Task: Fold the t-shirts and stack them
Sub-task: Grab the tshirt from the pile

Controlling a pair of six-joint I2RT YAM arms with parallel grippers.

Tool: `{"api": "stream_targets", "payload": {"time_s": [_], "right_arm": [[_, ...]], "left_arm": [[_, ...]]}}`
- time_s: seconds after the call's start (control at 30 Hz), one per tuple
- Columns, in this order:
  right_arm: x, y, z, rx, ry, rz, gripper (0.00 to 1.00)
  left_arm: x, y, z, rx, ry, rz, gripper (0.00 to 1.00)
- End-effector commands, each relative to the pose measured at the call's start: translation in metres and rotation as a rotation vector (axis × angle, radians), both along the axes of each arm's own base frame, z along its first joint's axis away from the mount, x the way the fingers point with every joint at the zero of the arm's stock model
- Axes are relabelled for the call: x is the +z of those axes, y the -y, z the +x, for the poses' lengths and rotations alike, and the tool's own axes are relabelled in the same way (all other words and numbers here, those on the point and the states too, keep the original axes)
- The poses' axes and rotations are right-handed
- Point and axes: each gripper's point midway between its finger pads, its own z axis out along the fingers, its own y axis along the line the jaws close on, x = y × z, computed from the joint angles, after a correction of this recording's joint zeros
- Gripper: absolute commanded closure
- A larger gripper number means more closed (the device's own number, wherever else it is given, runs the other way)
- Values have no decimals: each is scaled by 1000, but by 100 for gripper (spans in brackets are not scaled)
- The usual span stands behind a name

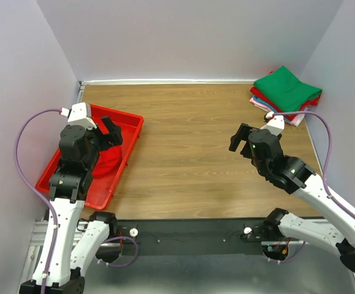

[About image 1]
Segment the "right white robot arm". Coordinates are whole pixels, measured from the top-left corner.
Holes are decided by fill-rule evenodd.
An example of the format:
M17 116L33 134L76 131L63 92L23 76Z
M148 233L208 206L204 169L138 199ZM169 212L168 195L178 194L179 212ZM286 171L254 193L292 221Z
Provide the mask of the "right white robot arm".
M266 124L260 129L241 124L231 137L229 150L236 151L244 141L240 153L251 160L258 173L275 187L308 203L328 225L319 225L276 208L250 236L261 241L286 237L308 242L336 255L355 273L355 207L326 188L322 176L303 160L283 153L280 145L283 129L282 124Z

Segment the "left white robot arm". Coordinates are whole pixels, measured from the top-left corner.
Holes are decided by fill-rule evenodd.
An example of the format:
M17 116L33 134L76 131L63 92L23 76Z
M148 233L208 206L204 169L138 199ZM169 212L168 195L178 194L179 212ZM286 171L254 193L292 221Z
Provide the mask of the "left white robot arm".
M61 158L49 180L50 208L47 232L37 268L20 293L82 293L85 274L103 242L118 234L113 213L95 212L85 234L75 244L77 224L85 205L93 170L100 153L123 142L120 126L109 117L101 119L108 130L67 125L60 133Z

